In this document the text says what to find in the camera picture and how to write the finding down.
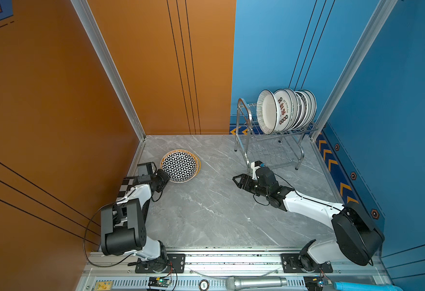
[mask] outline blue wall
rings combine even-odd
[[[329,123],[385,214],[391,277],[425,290],[425,0],[397,2]]]
[[[231,115],[239,98],[256,102],[291,80],[313,91],[319,114],[377,3],[237,0]]]

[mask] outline orange wall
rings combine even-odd
[[[0,290],[72,290],[81,225],[115,199],[138,140],[70,1],[13,9],[0,21],[0,162],[55,198],[0,165],[16,189],[0,182]]]
[[[90,7],[146,134],[227,134],[234,0]]]

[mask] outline yellow label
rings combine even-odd
[[[95,291],[111,290],[112,284],[114,284],[114,281],[97,282],[95,285]]]

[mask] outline blue handle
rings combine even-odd
[[[340,291],[403,291],[393,285],[365,285],[347,282],[334,282],[334,288]]]

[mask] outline black mounting plate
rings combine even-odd
[[[185,254],[174,254],[167,253],[167,257],[169,258],[169,262],[172,263],[175,271],[172,270],[172,274],[181,274],[185,269]],[[169,273],[170,269],[167,268],[163,273]],[[135,273],[137,274],[156,274],[151,268],[148,268],[146,264],[139,264],[135,268]]]
[[[280,254],[280,259],[282,262],[282,268],[284,268],[284,273],[308,273],[307,271],[300,268],[298,265],[298,256],[299,254]],[[332,265],[329,263],[322,264],[322,271],[324,273],[332,273]]]

